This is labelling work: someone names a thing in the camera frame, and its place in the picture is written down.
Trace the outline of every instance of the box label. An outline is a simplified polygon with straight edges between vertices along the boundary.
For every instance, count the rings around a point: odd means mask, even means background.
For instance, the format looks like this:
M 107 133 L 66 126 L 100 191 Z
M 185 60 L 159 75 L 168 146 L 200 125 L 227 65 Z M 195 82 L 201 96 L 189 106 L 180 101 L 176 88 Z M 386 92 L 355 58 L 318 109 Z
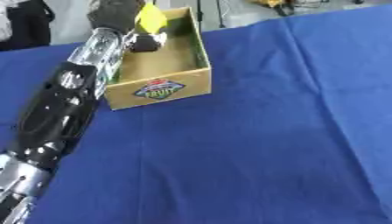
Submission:
M 134 95 L 155 100 L 163 100 L 185 86 L 186 85 L 184 84 L 167 79 L 152 80 L 148 82 L 147 85 L 137 90 Z

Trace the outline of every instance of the cardboard edge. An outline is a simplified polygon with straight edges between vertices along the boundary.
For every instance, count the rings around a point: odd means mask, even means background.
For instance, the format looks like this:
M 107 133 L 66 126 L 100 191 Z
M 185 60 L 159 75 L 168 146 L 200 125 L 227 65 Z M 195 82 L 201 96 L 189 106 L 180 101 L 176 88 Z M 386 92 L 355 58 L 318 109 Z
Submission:
M 155 80 L 155 79 L 163 79 L 163 78 L 167 78 L 167 77 L 171 77 L 171 76 L 176 76 L 176 75 L 196 74 L 196 73 L 202 73 L 202 72 L 211 72 L 211 68 L 205 67 L 205 68 L 200 68 L 200 69 L 195 69 L 195 70 L 189 70 L 189 71 L 183 71 L 183 72 L 166 73 L 166 74 L 157 76 L 156 78 L 153 78 L 153 79 L 152 79 L 152 78 L 145 78 L 145 79 L 140 79 L 140 80 L 123 81 L 123 82 L 121 82 L 121 83 L 114 83 L 114 84 L 107 85 L 107 90 L 109 90 L 110 88 L 118 88 L 118 87 L 120 87 L 120 86 L 129 85 L 129 84 L 136 83 L 136 82 L 151 81 L 151 80 Z

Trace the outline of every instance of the table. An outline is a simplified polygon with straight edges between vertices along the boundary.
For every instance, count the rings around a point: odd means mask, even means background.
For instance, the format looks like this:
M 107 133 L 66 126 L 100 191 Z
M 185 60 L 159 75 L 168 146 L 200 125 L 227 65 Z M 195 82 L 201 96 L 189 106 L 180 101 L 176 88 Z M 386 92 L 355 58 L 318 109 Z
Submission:
M 390 224 L 392 6 L 206 32 L 213 94 L 102 102 L 30 224 Z M 0 54 L 0 146 L 75 45 Z

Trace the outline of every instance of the cardboard box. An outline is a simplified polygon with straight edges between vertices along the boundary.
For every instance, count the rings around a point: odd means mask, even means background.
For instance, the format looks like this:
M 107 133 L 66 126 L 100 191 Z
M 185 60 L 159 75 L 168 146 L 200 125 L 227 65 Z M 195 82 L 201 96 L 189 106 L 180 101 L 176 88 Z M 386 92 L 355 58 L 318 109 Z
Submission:
M 127 52 L 105 96 L 125 109 L 211 93 L 211 66 L 190 8 L 164 11 L 168 40 L 157 52 Z

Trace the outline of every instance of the wire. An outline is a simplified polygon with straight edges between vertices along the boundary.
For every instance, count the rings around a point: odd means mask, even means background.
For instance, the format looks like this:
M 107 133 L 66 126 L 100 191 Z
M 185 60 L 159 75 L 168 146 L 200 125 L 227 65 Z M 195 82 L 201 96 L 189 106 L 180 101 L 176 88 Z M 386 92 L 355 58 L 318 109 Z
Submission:
M 228 0 L 222 0 L 223 1 L 223 3 L 226 5 L 226 11 L 225 12 L 223 12 L 223 15 L 222 15 L 222 17 L 223 18 L 225 18 L 229 13 L 230 13 L 230 11 L 231 11 L 231 6 L 230 6 L 230 2 L 228 1 Z

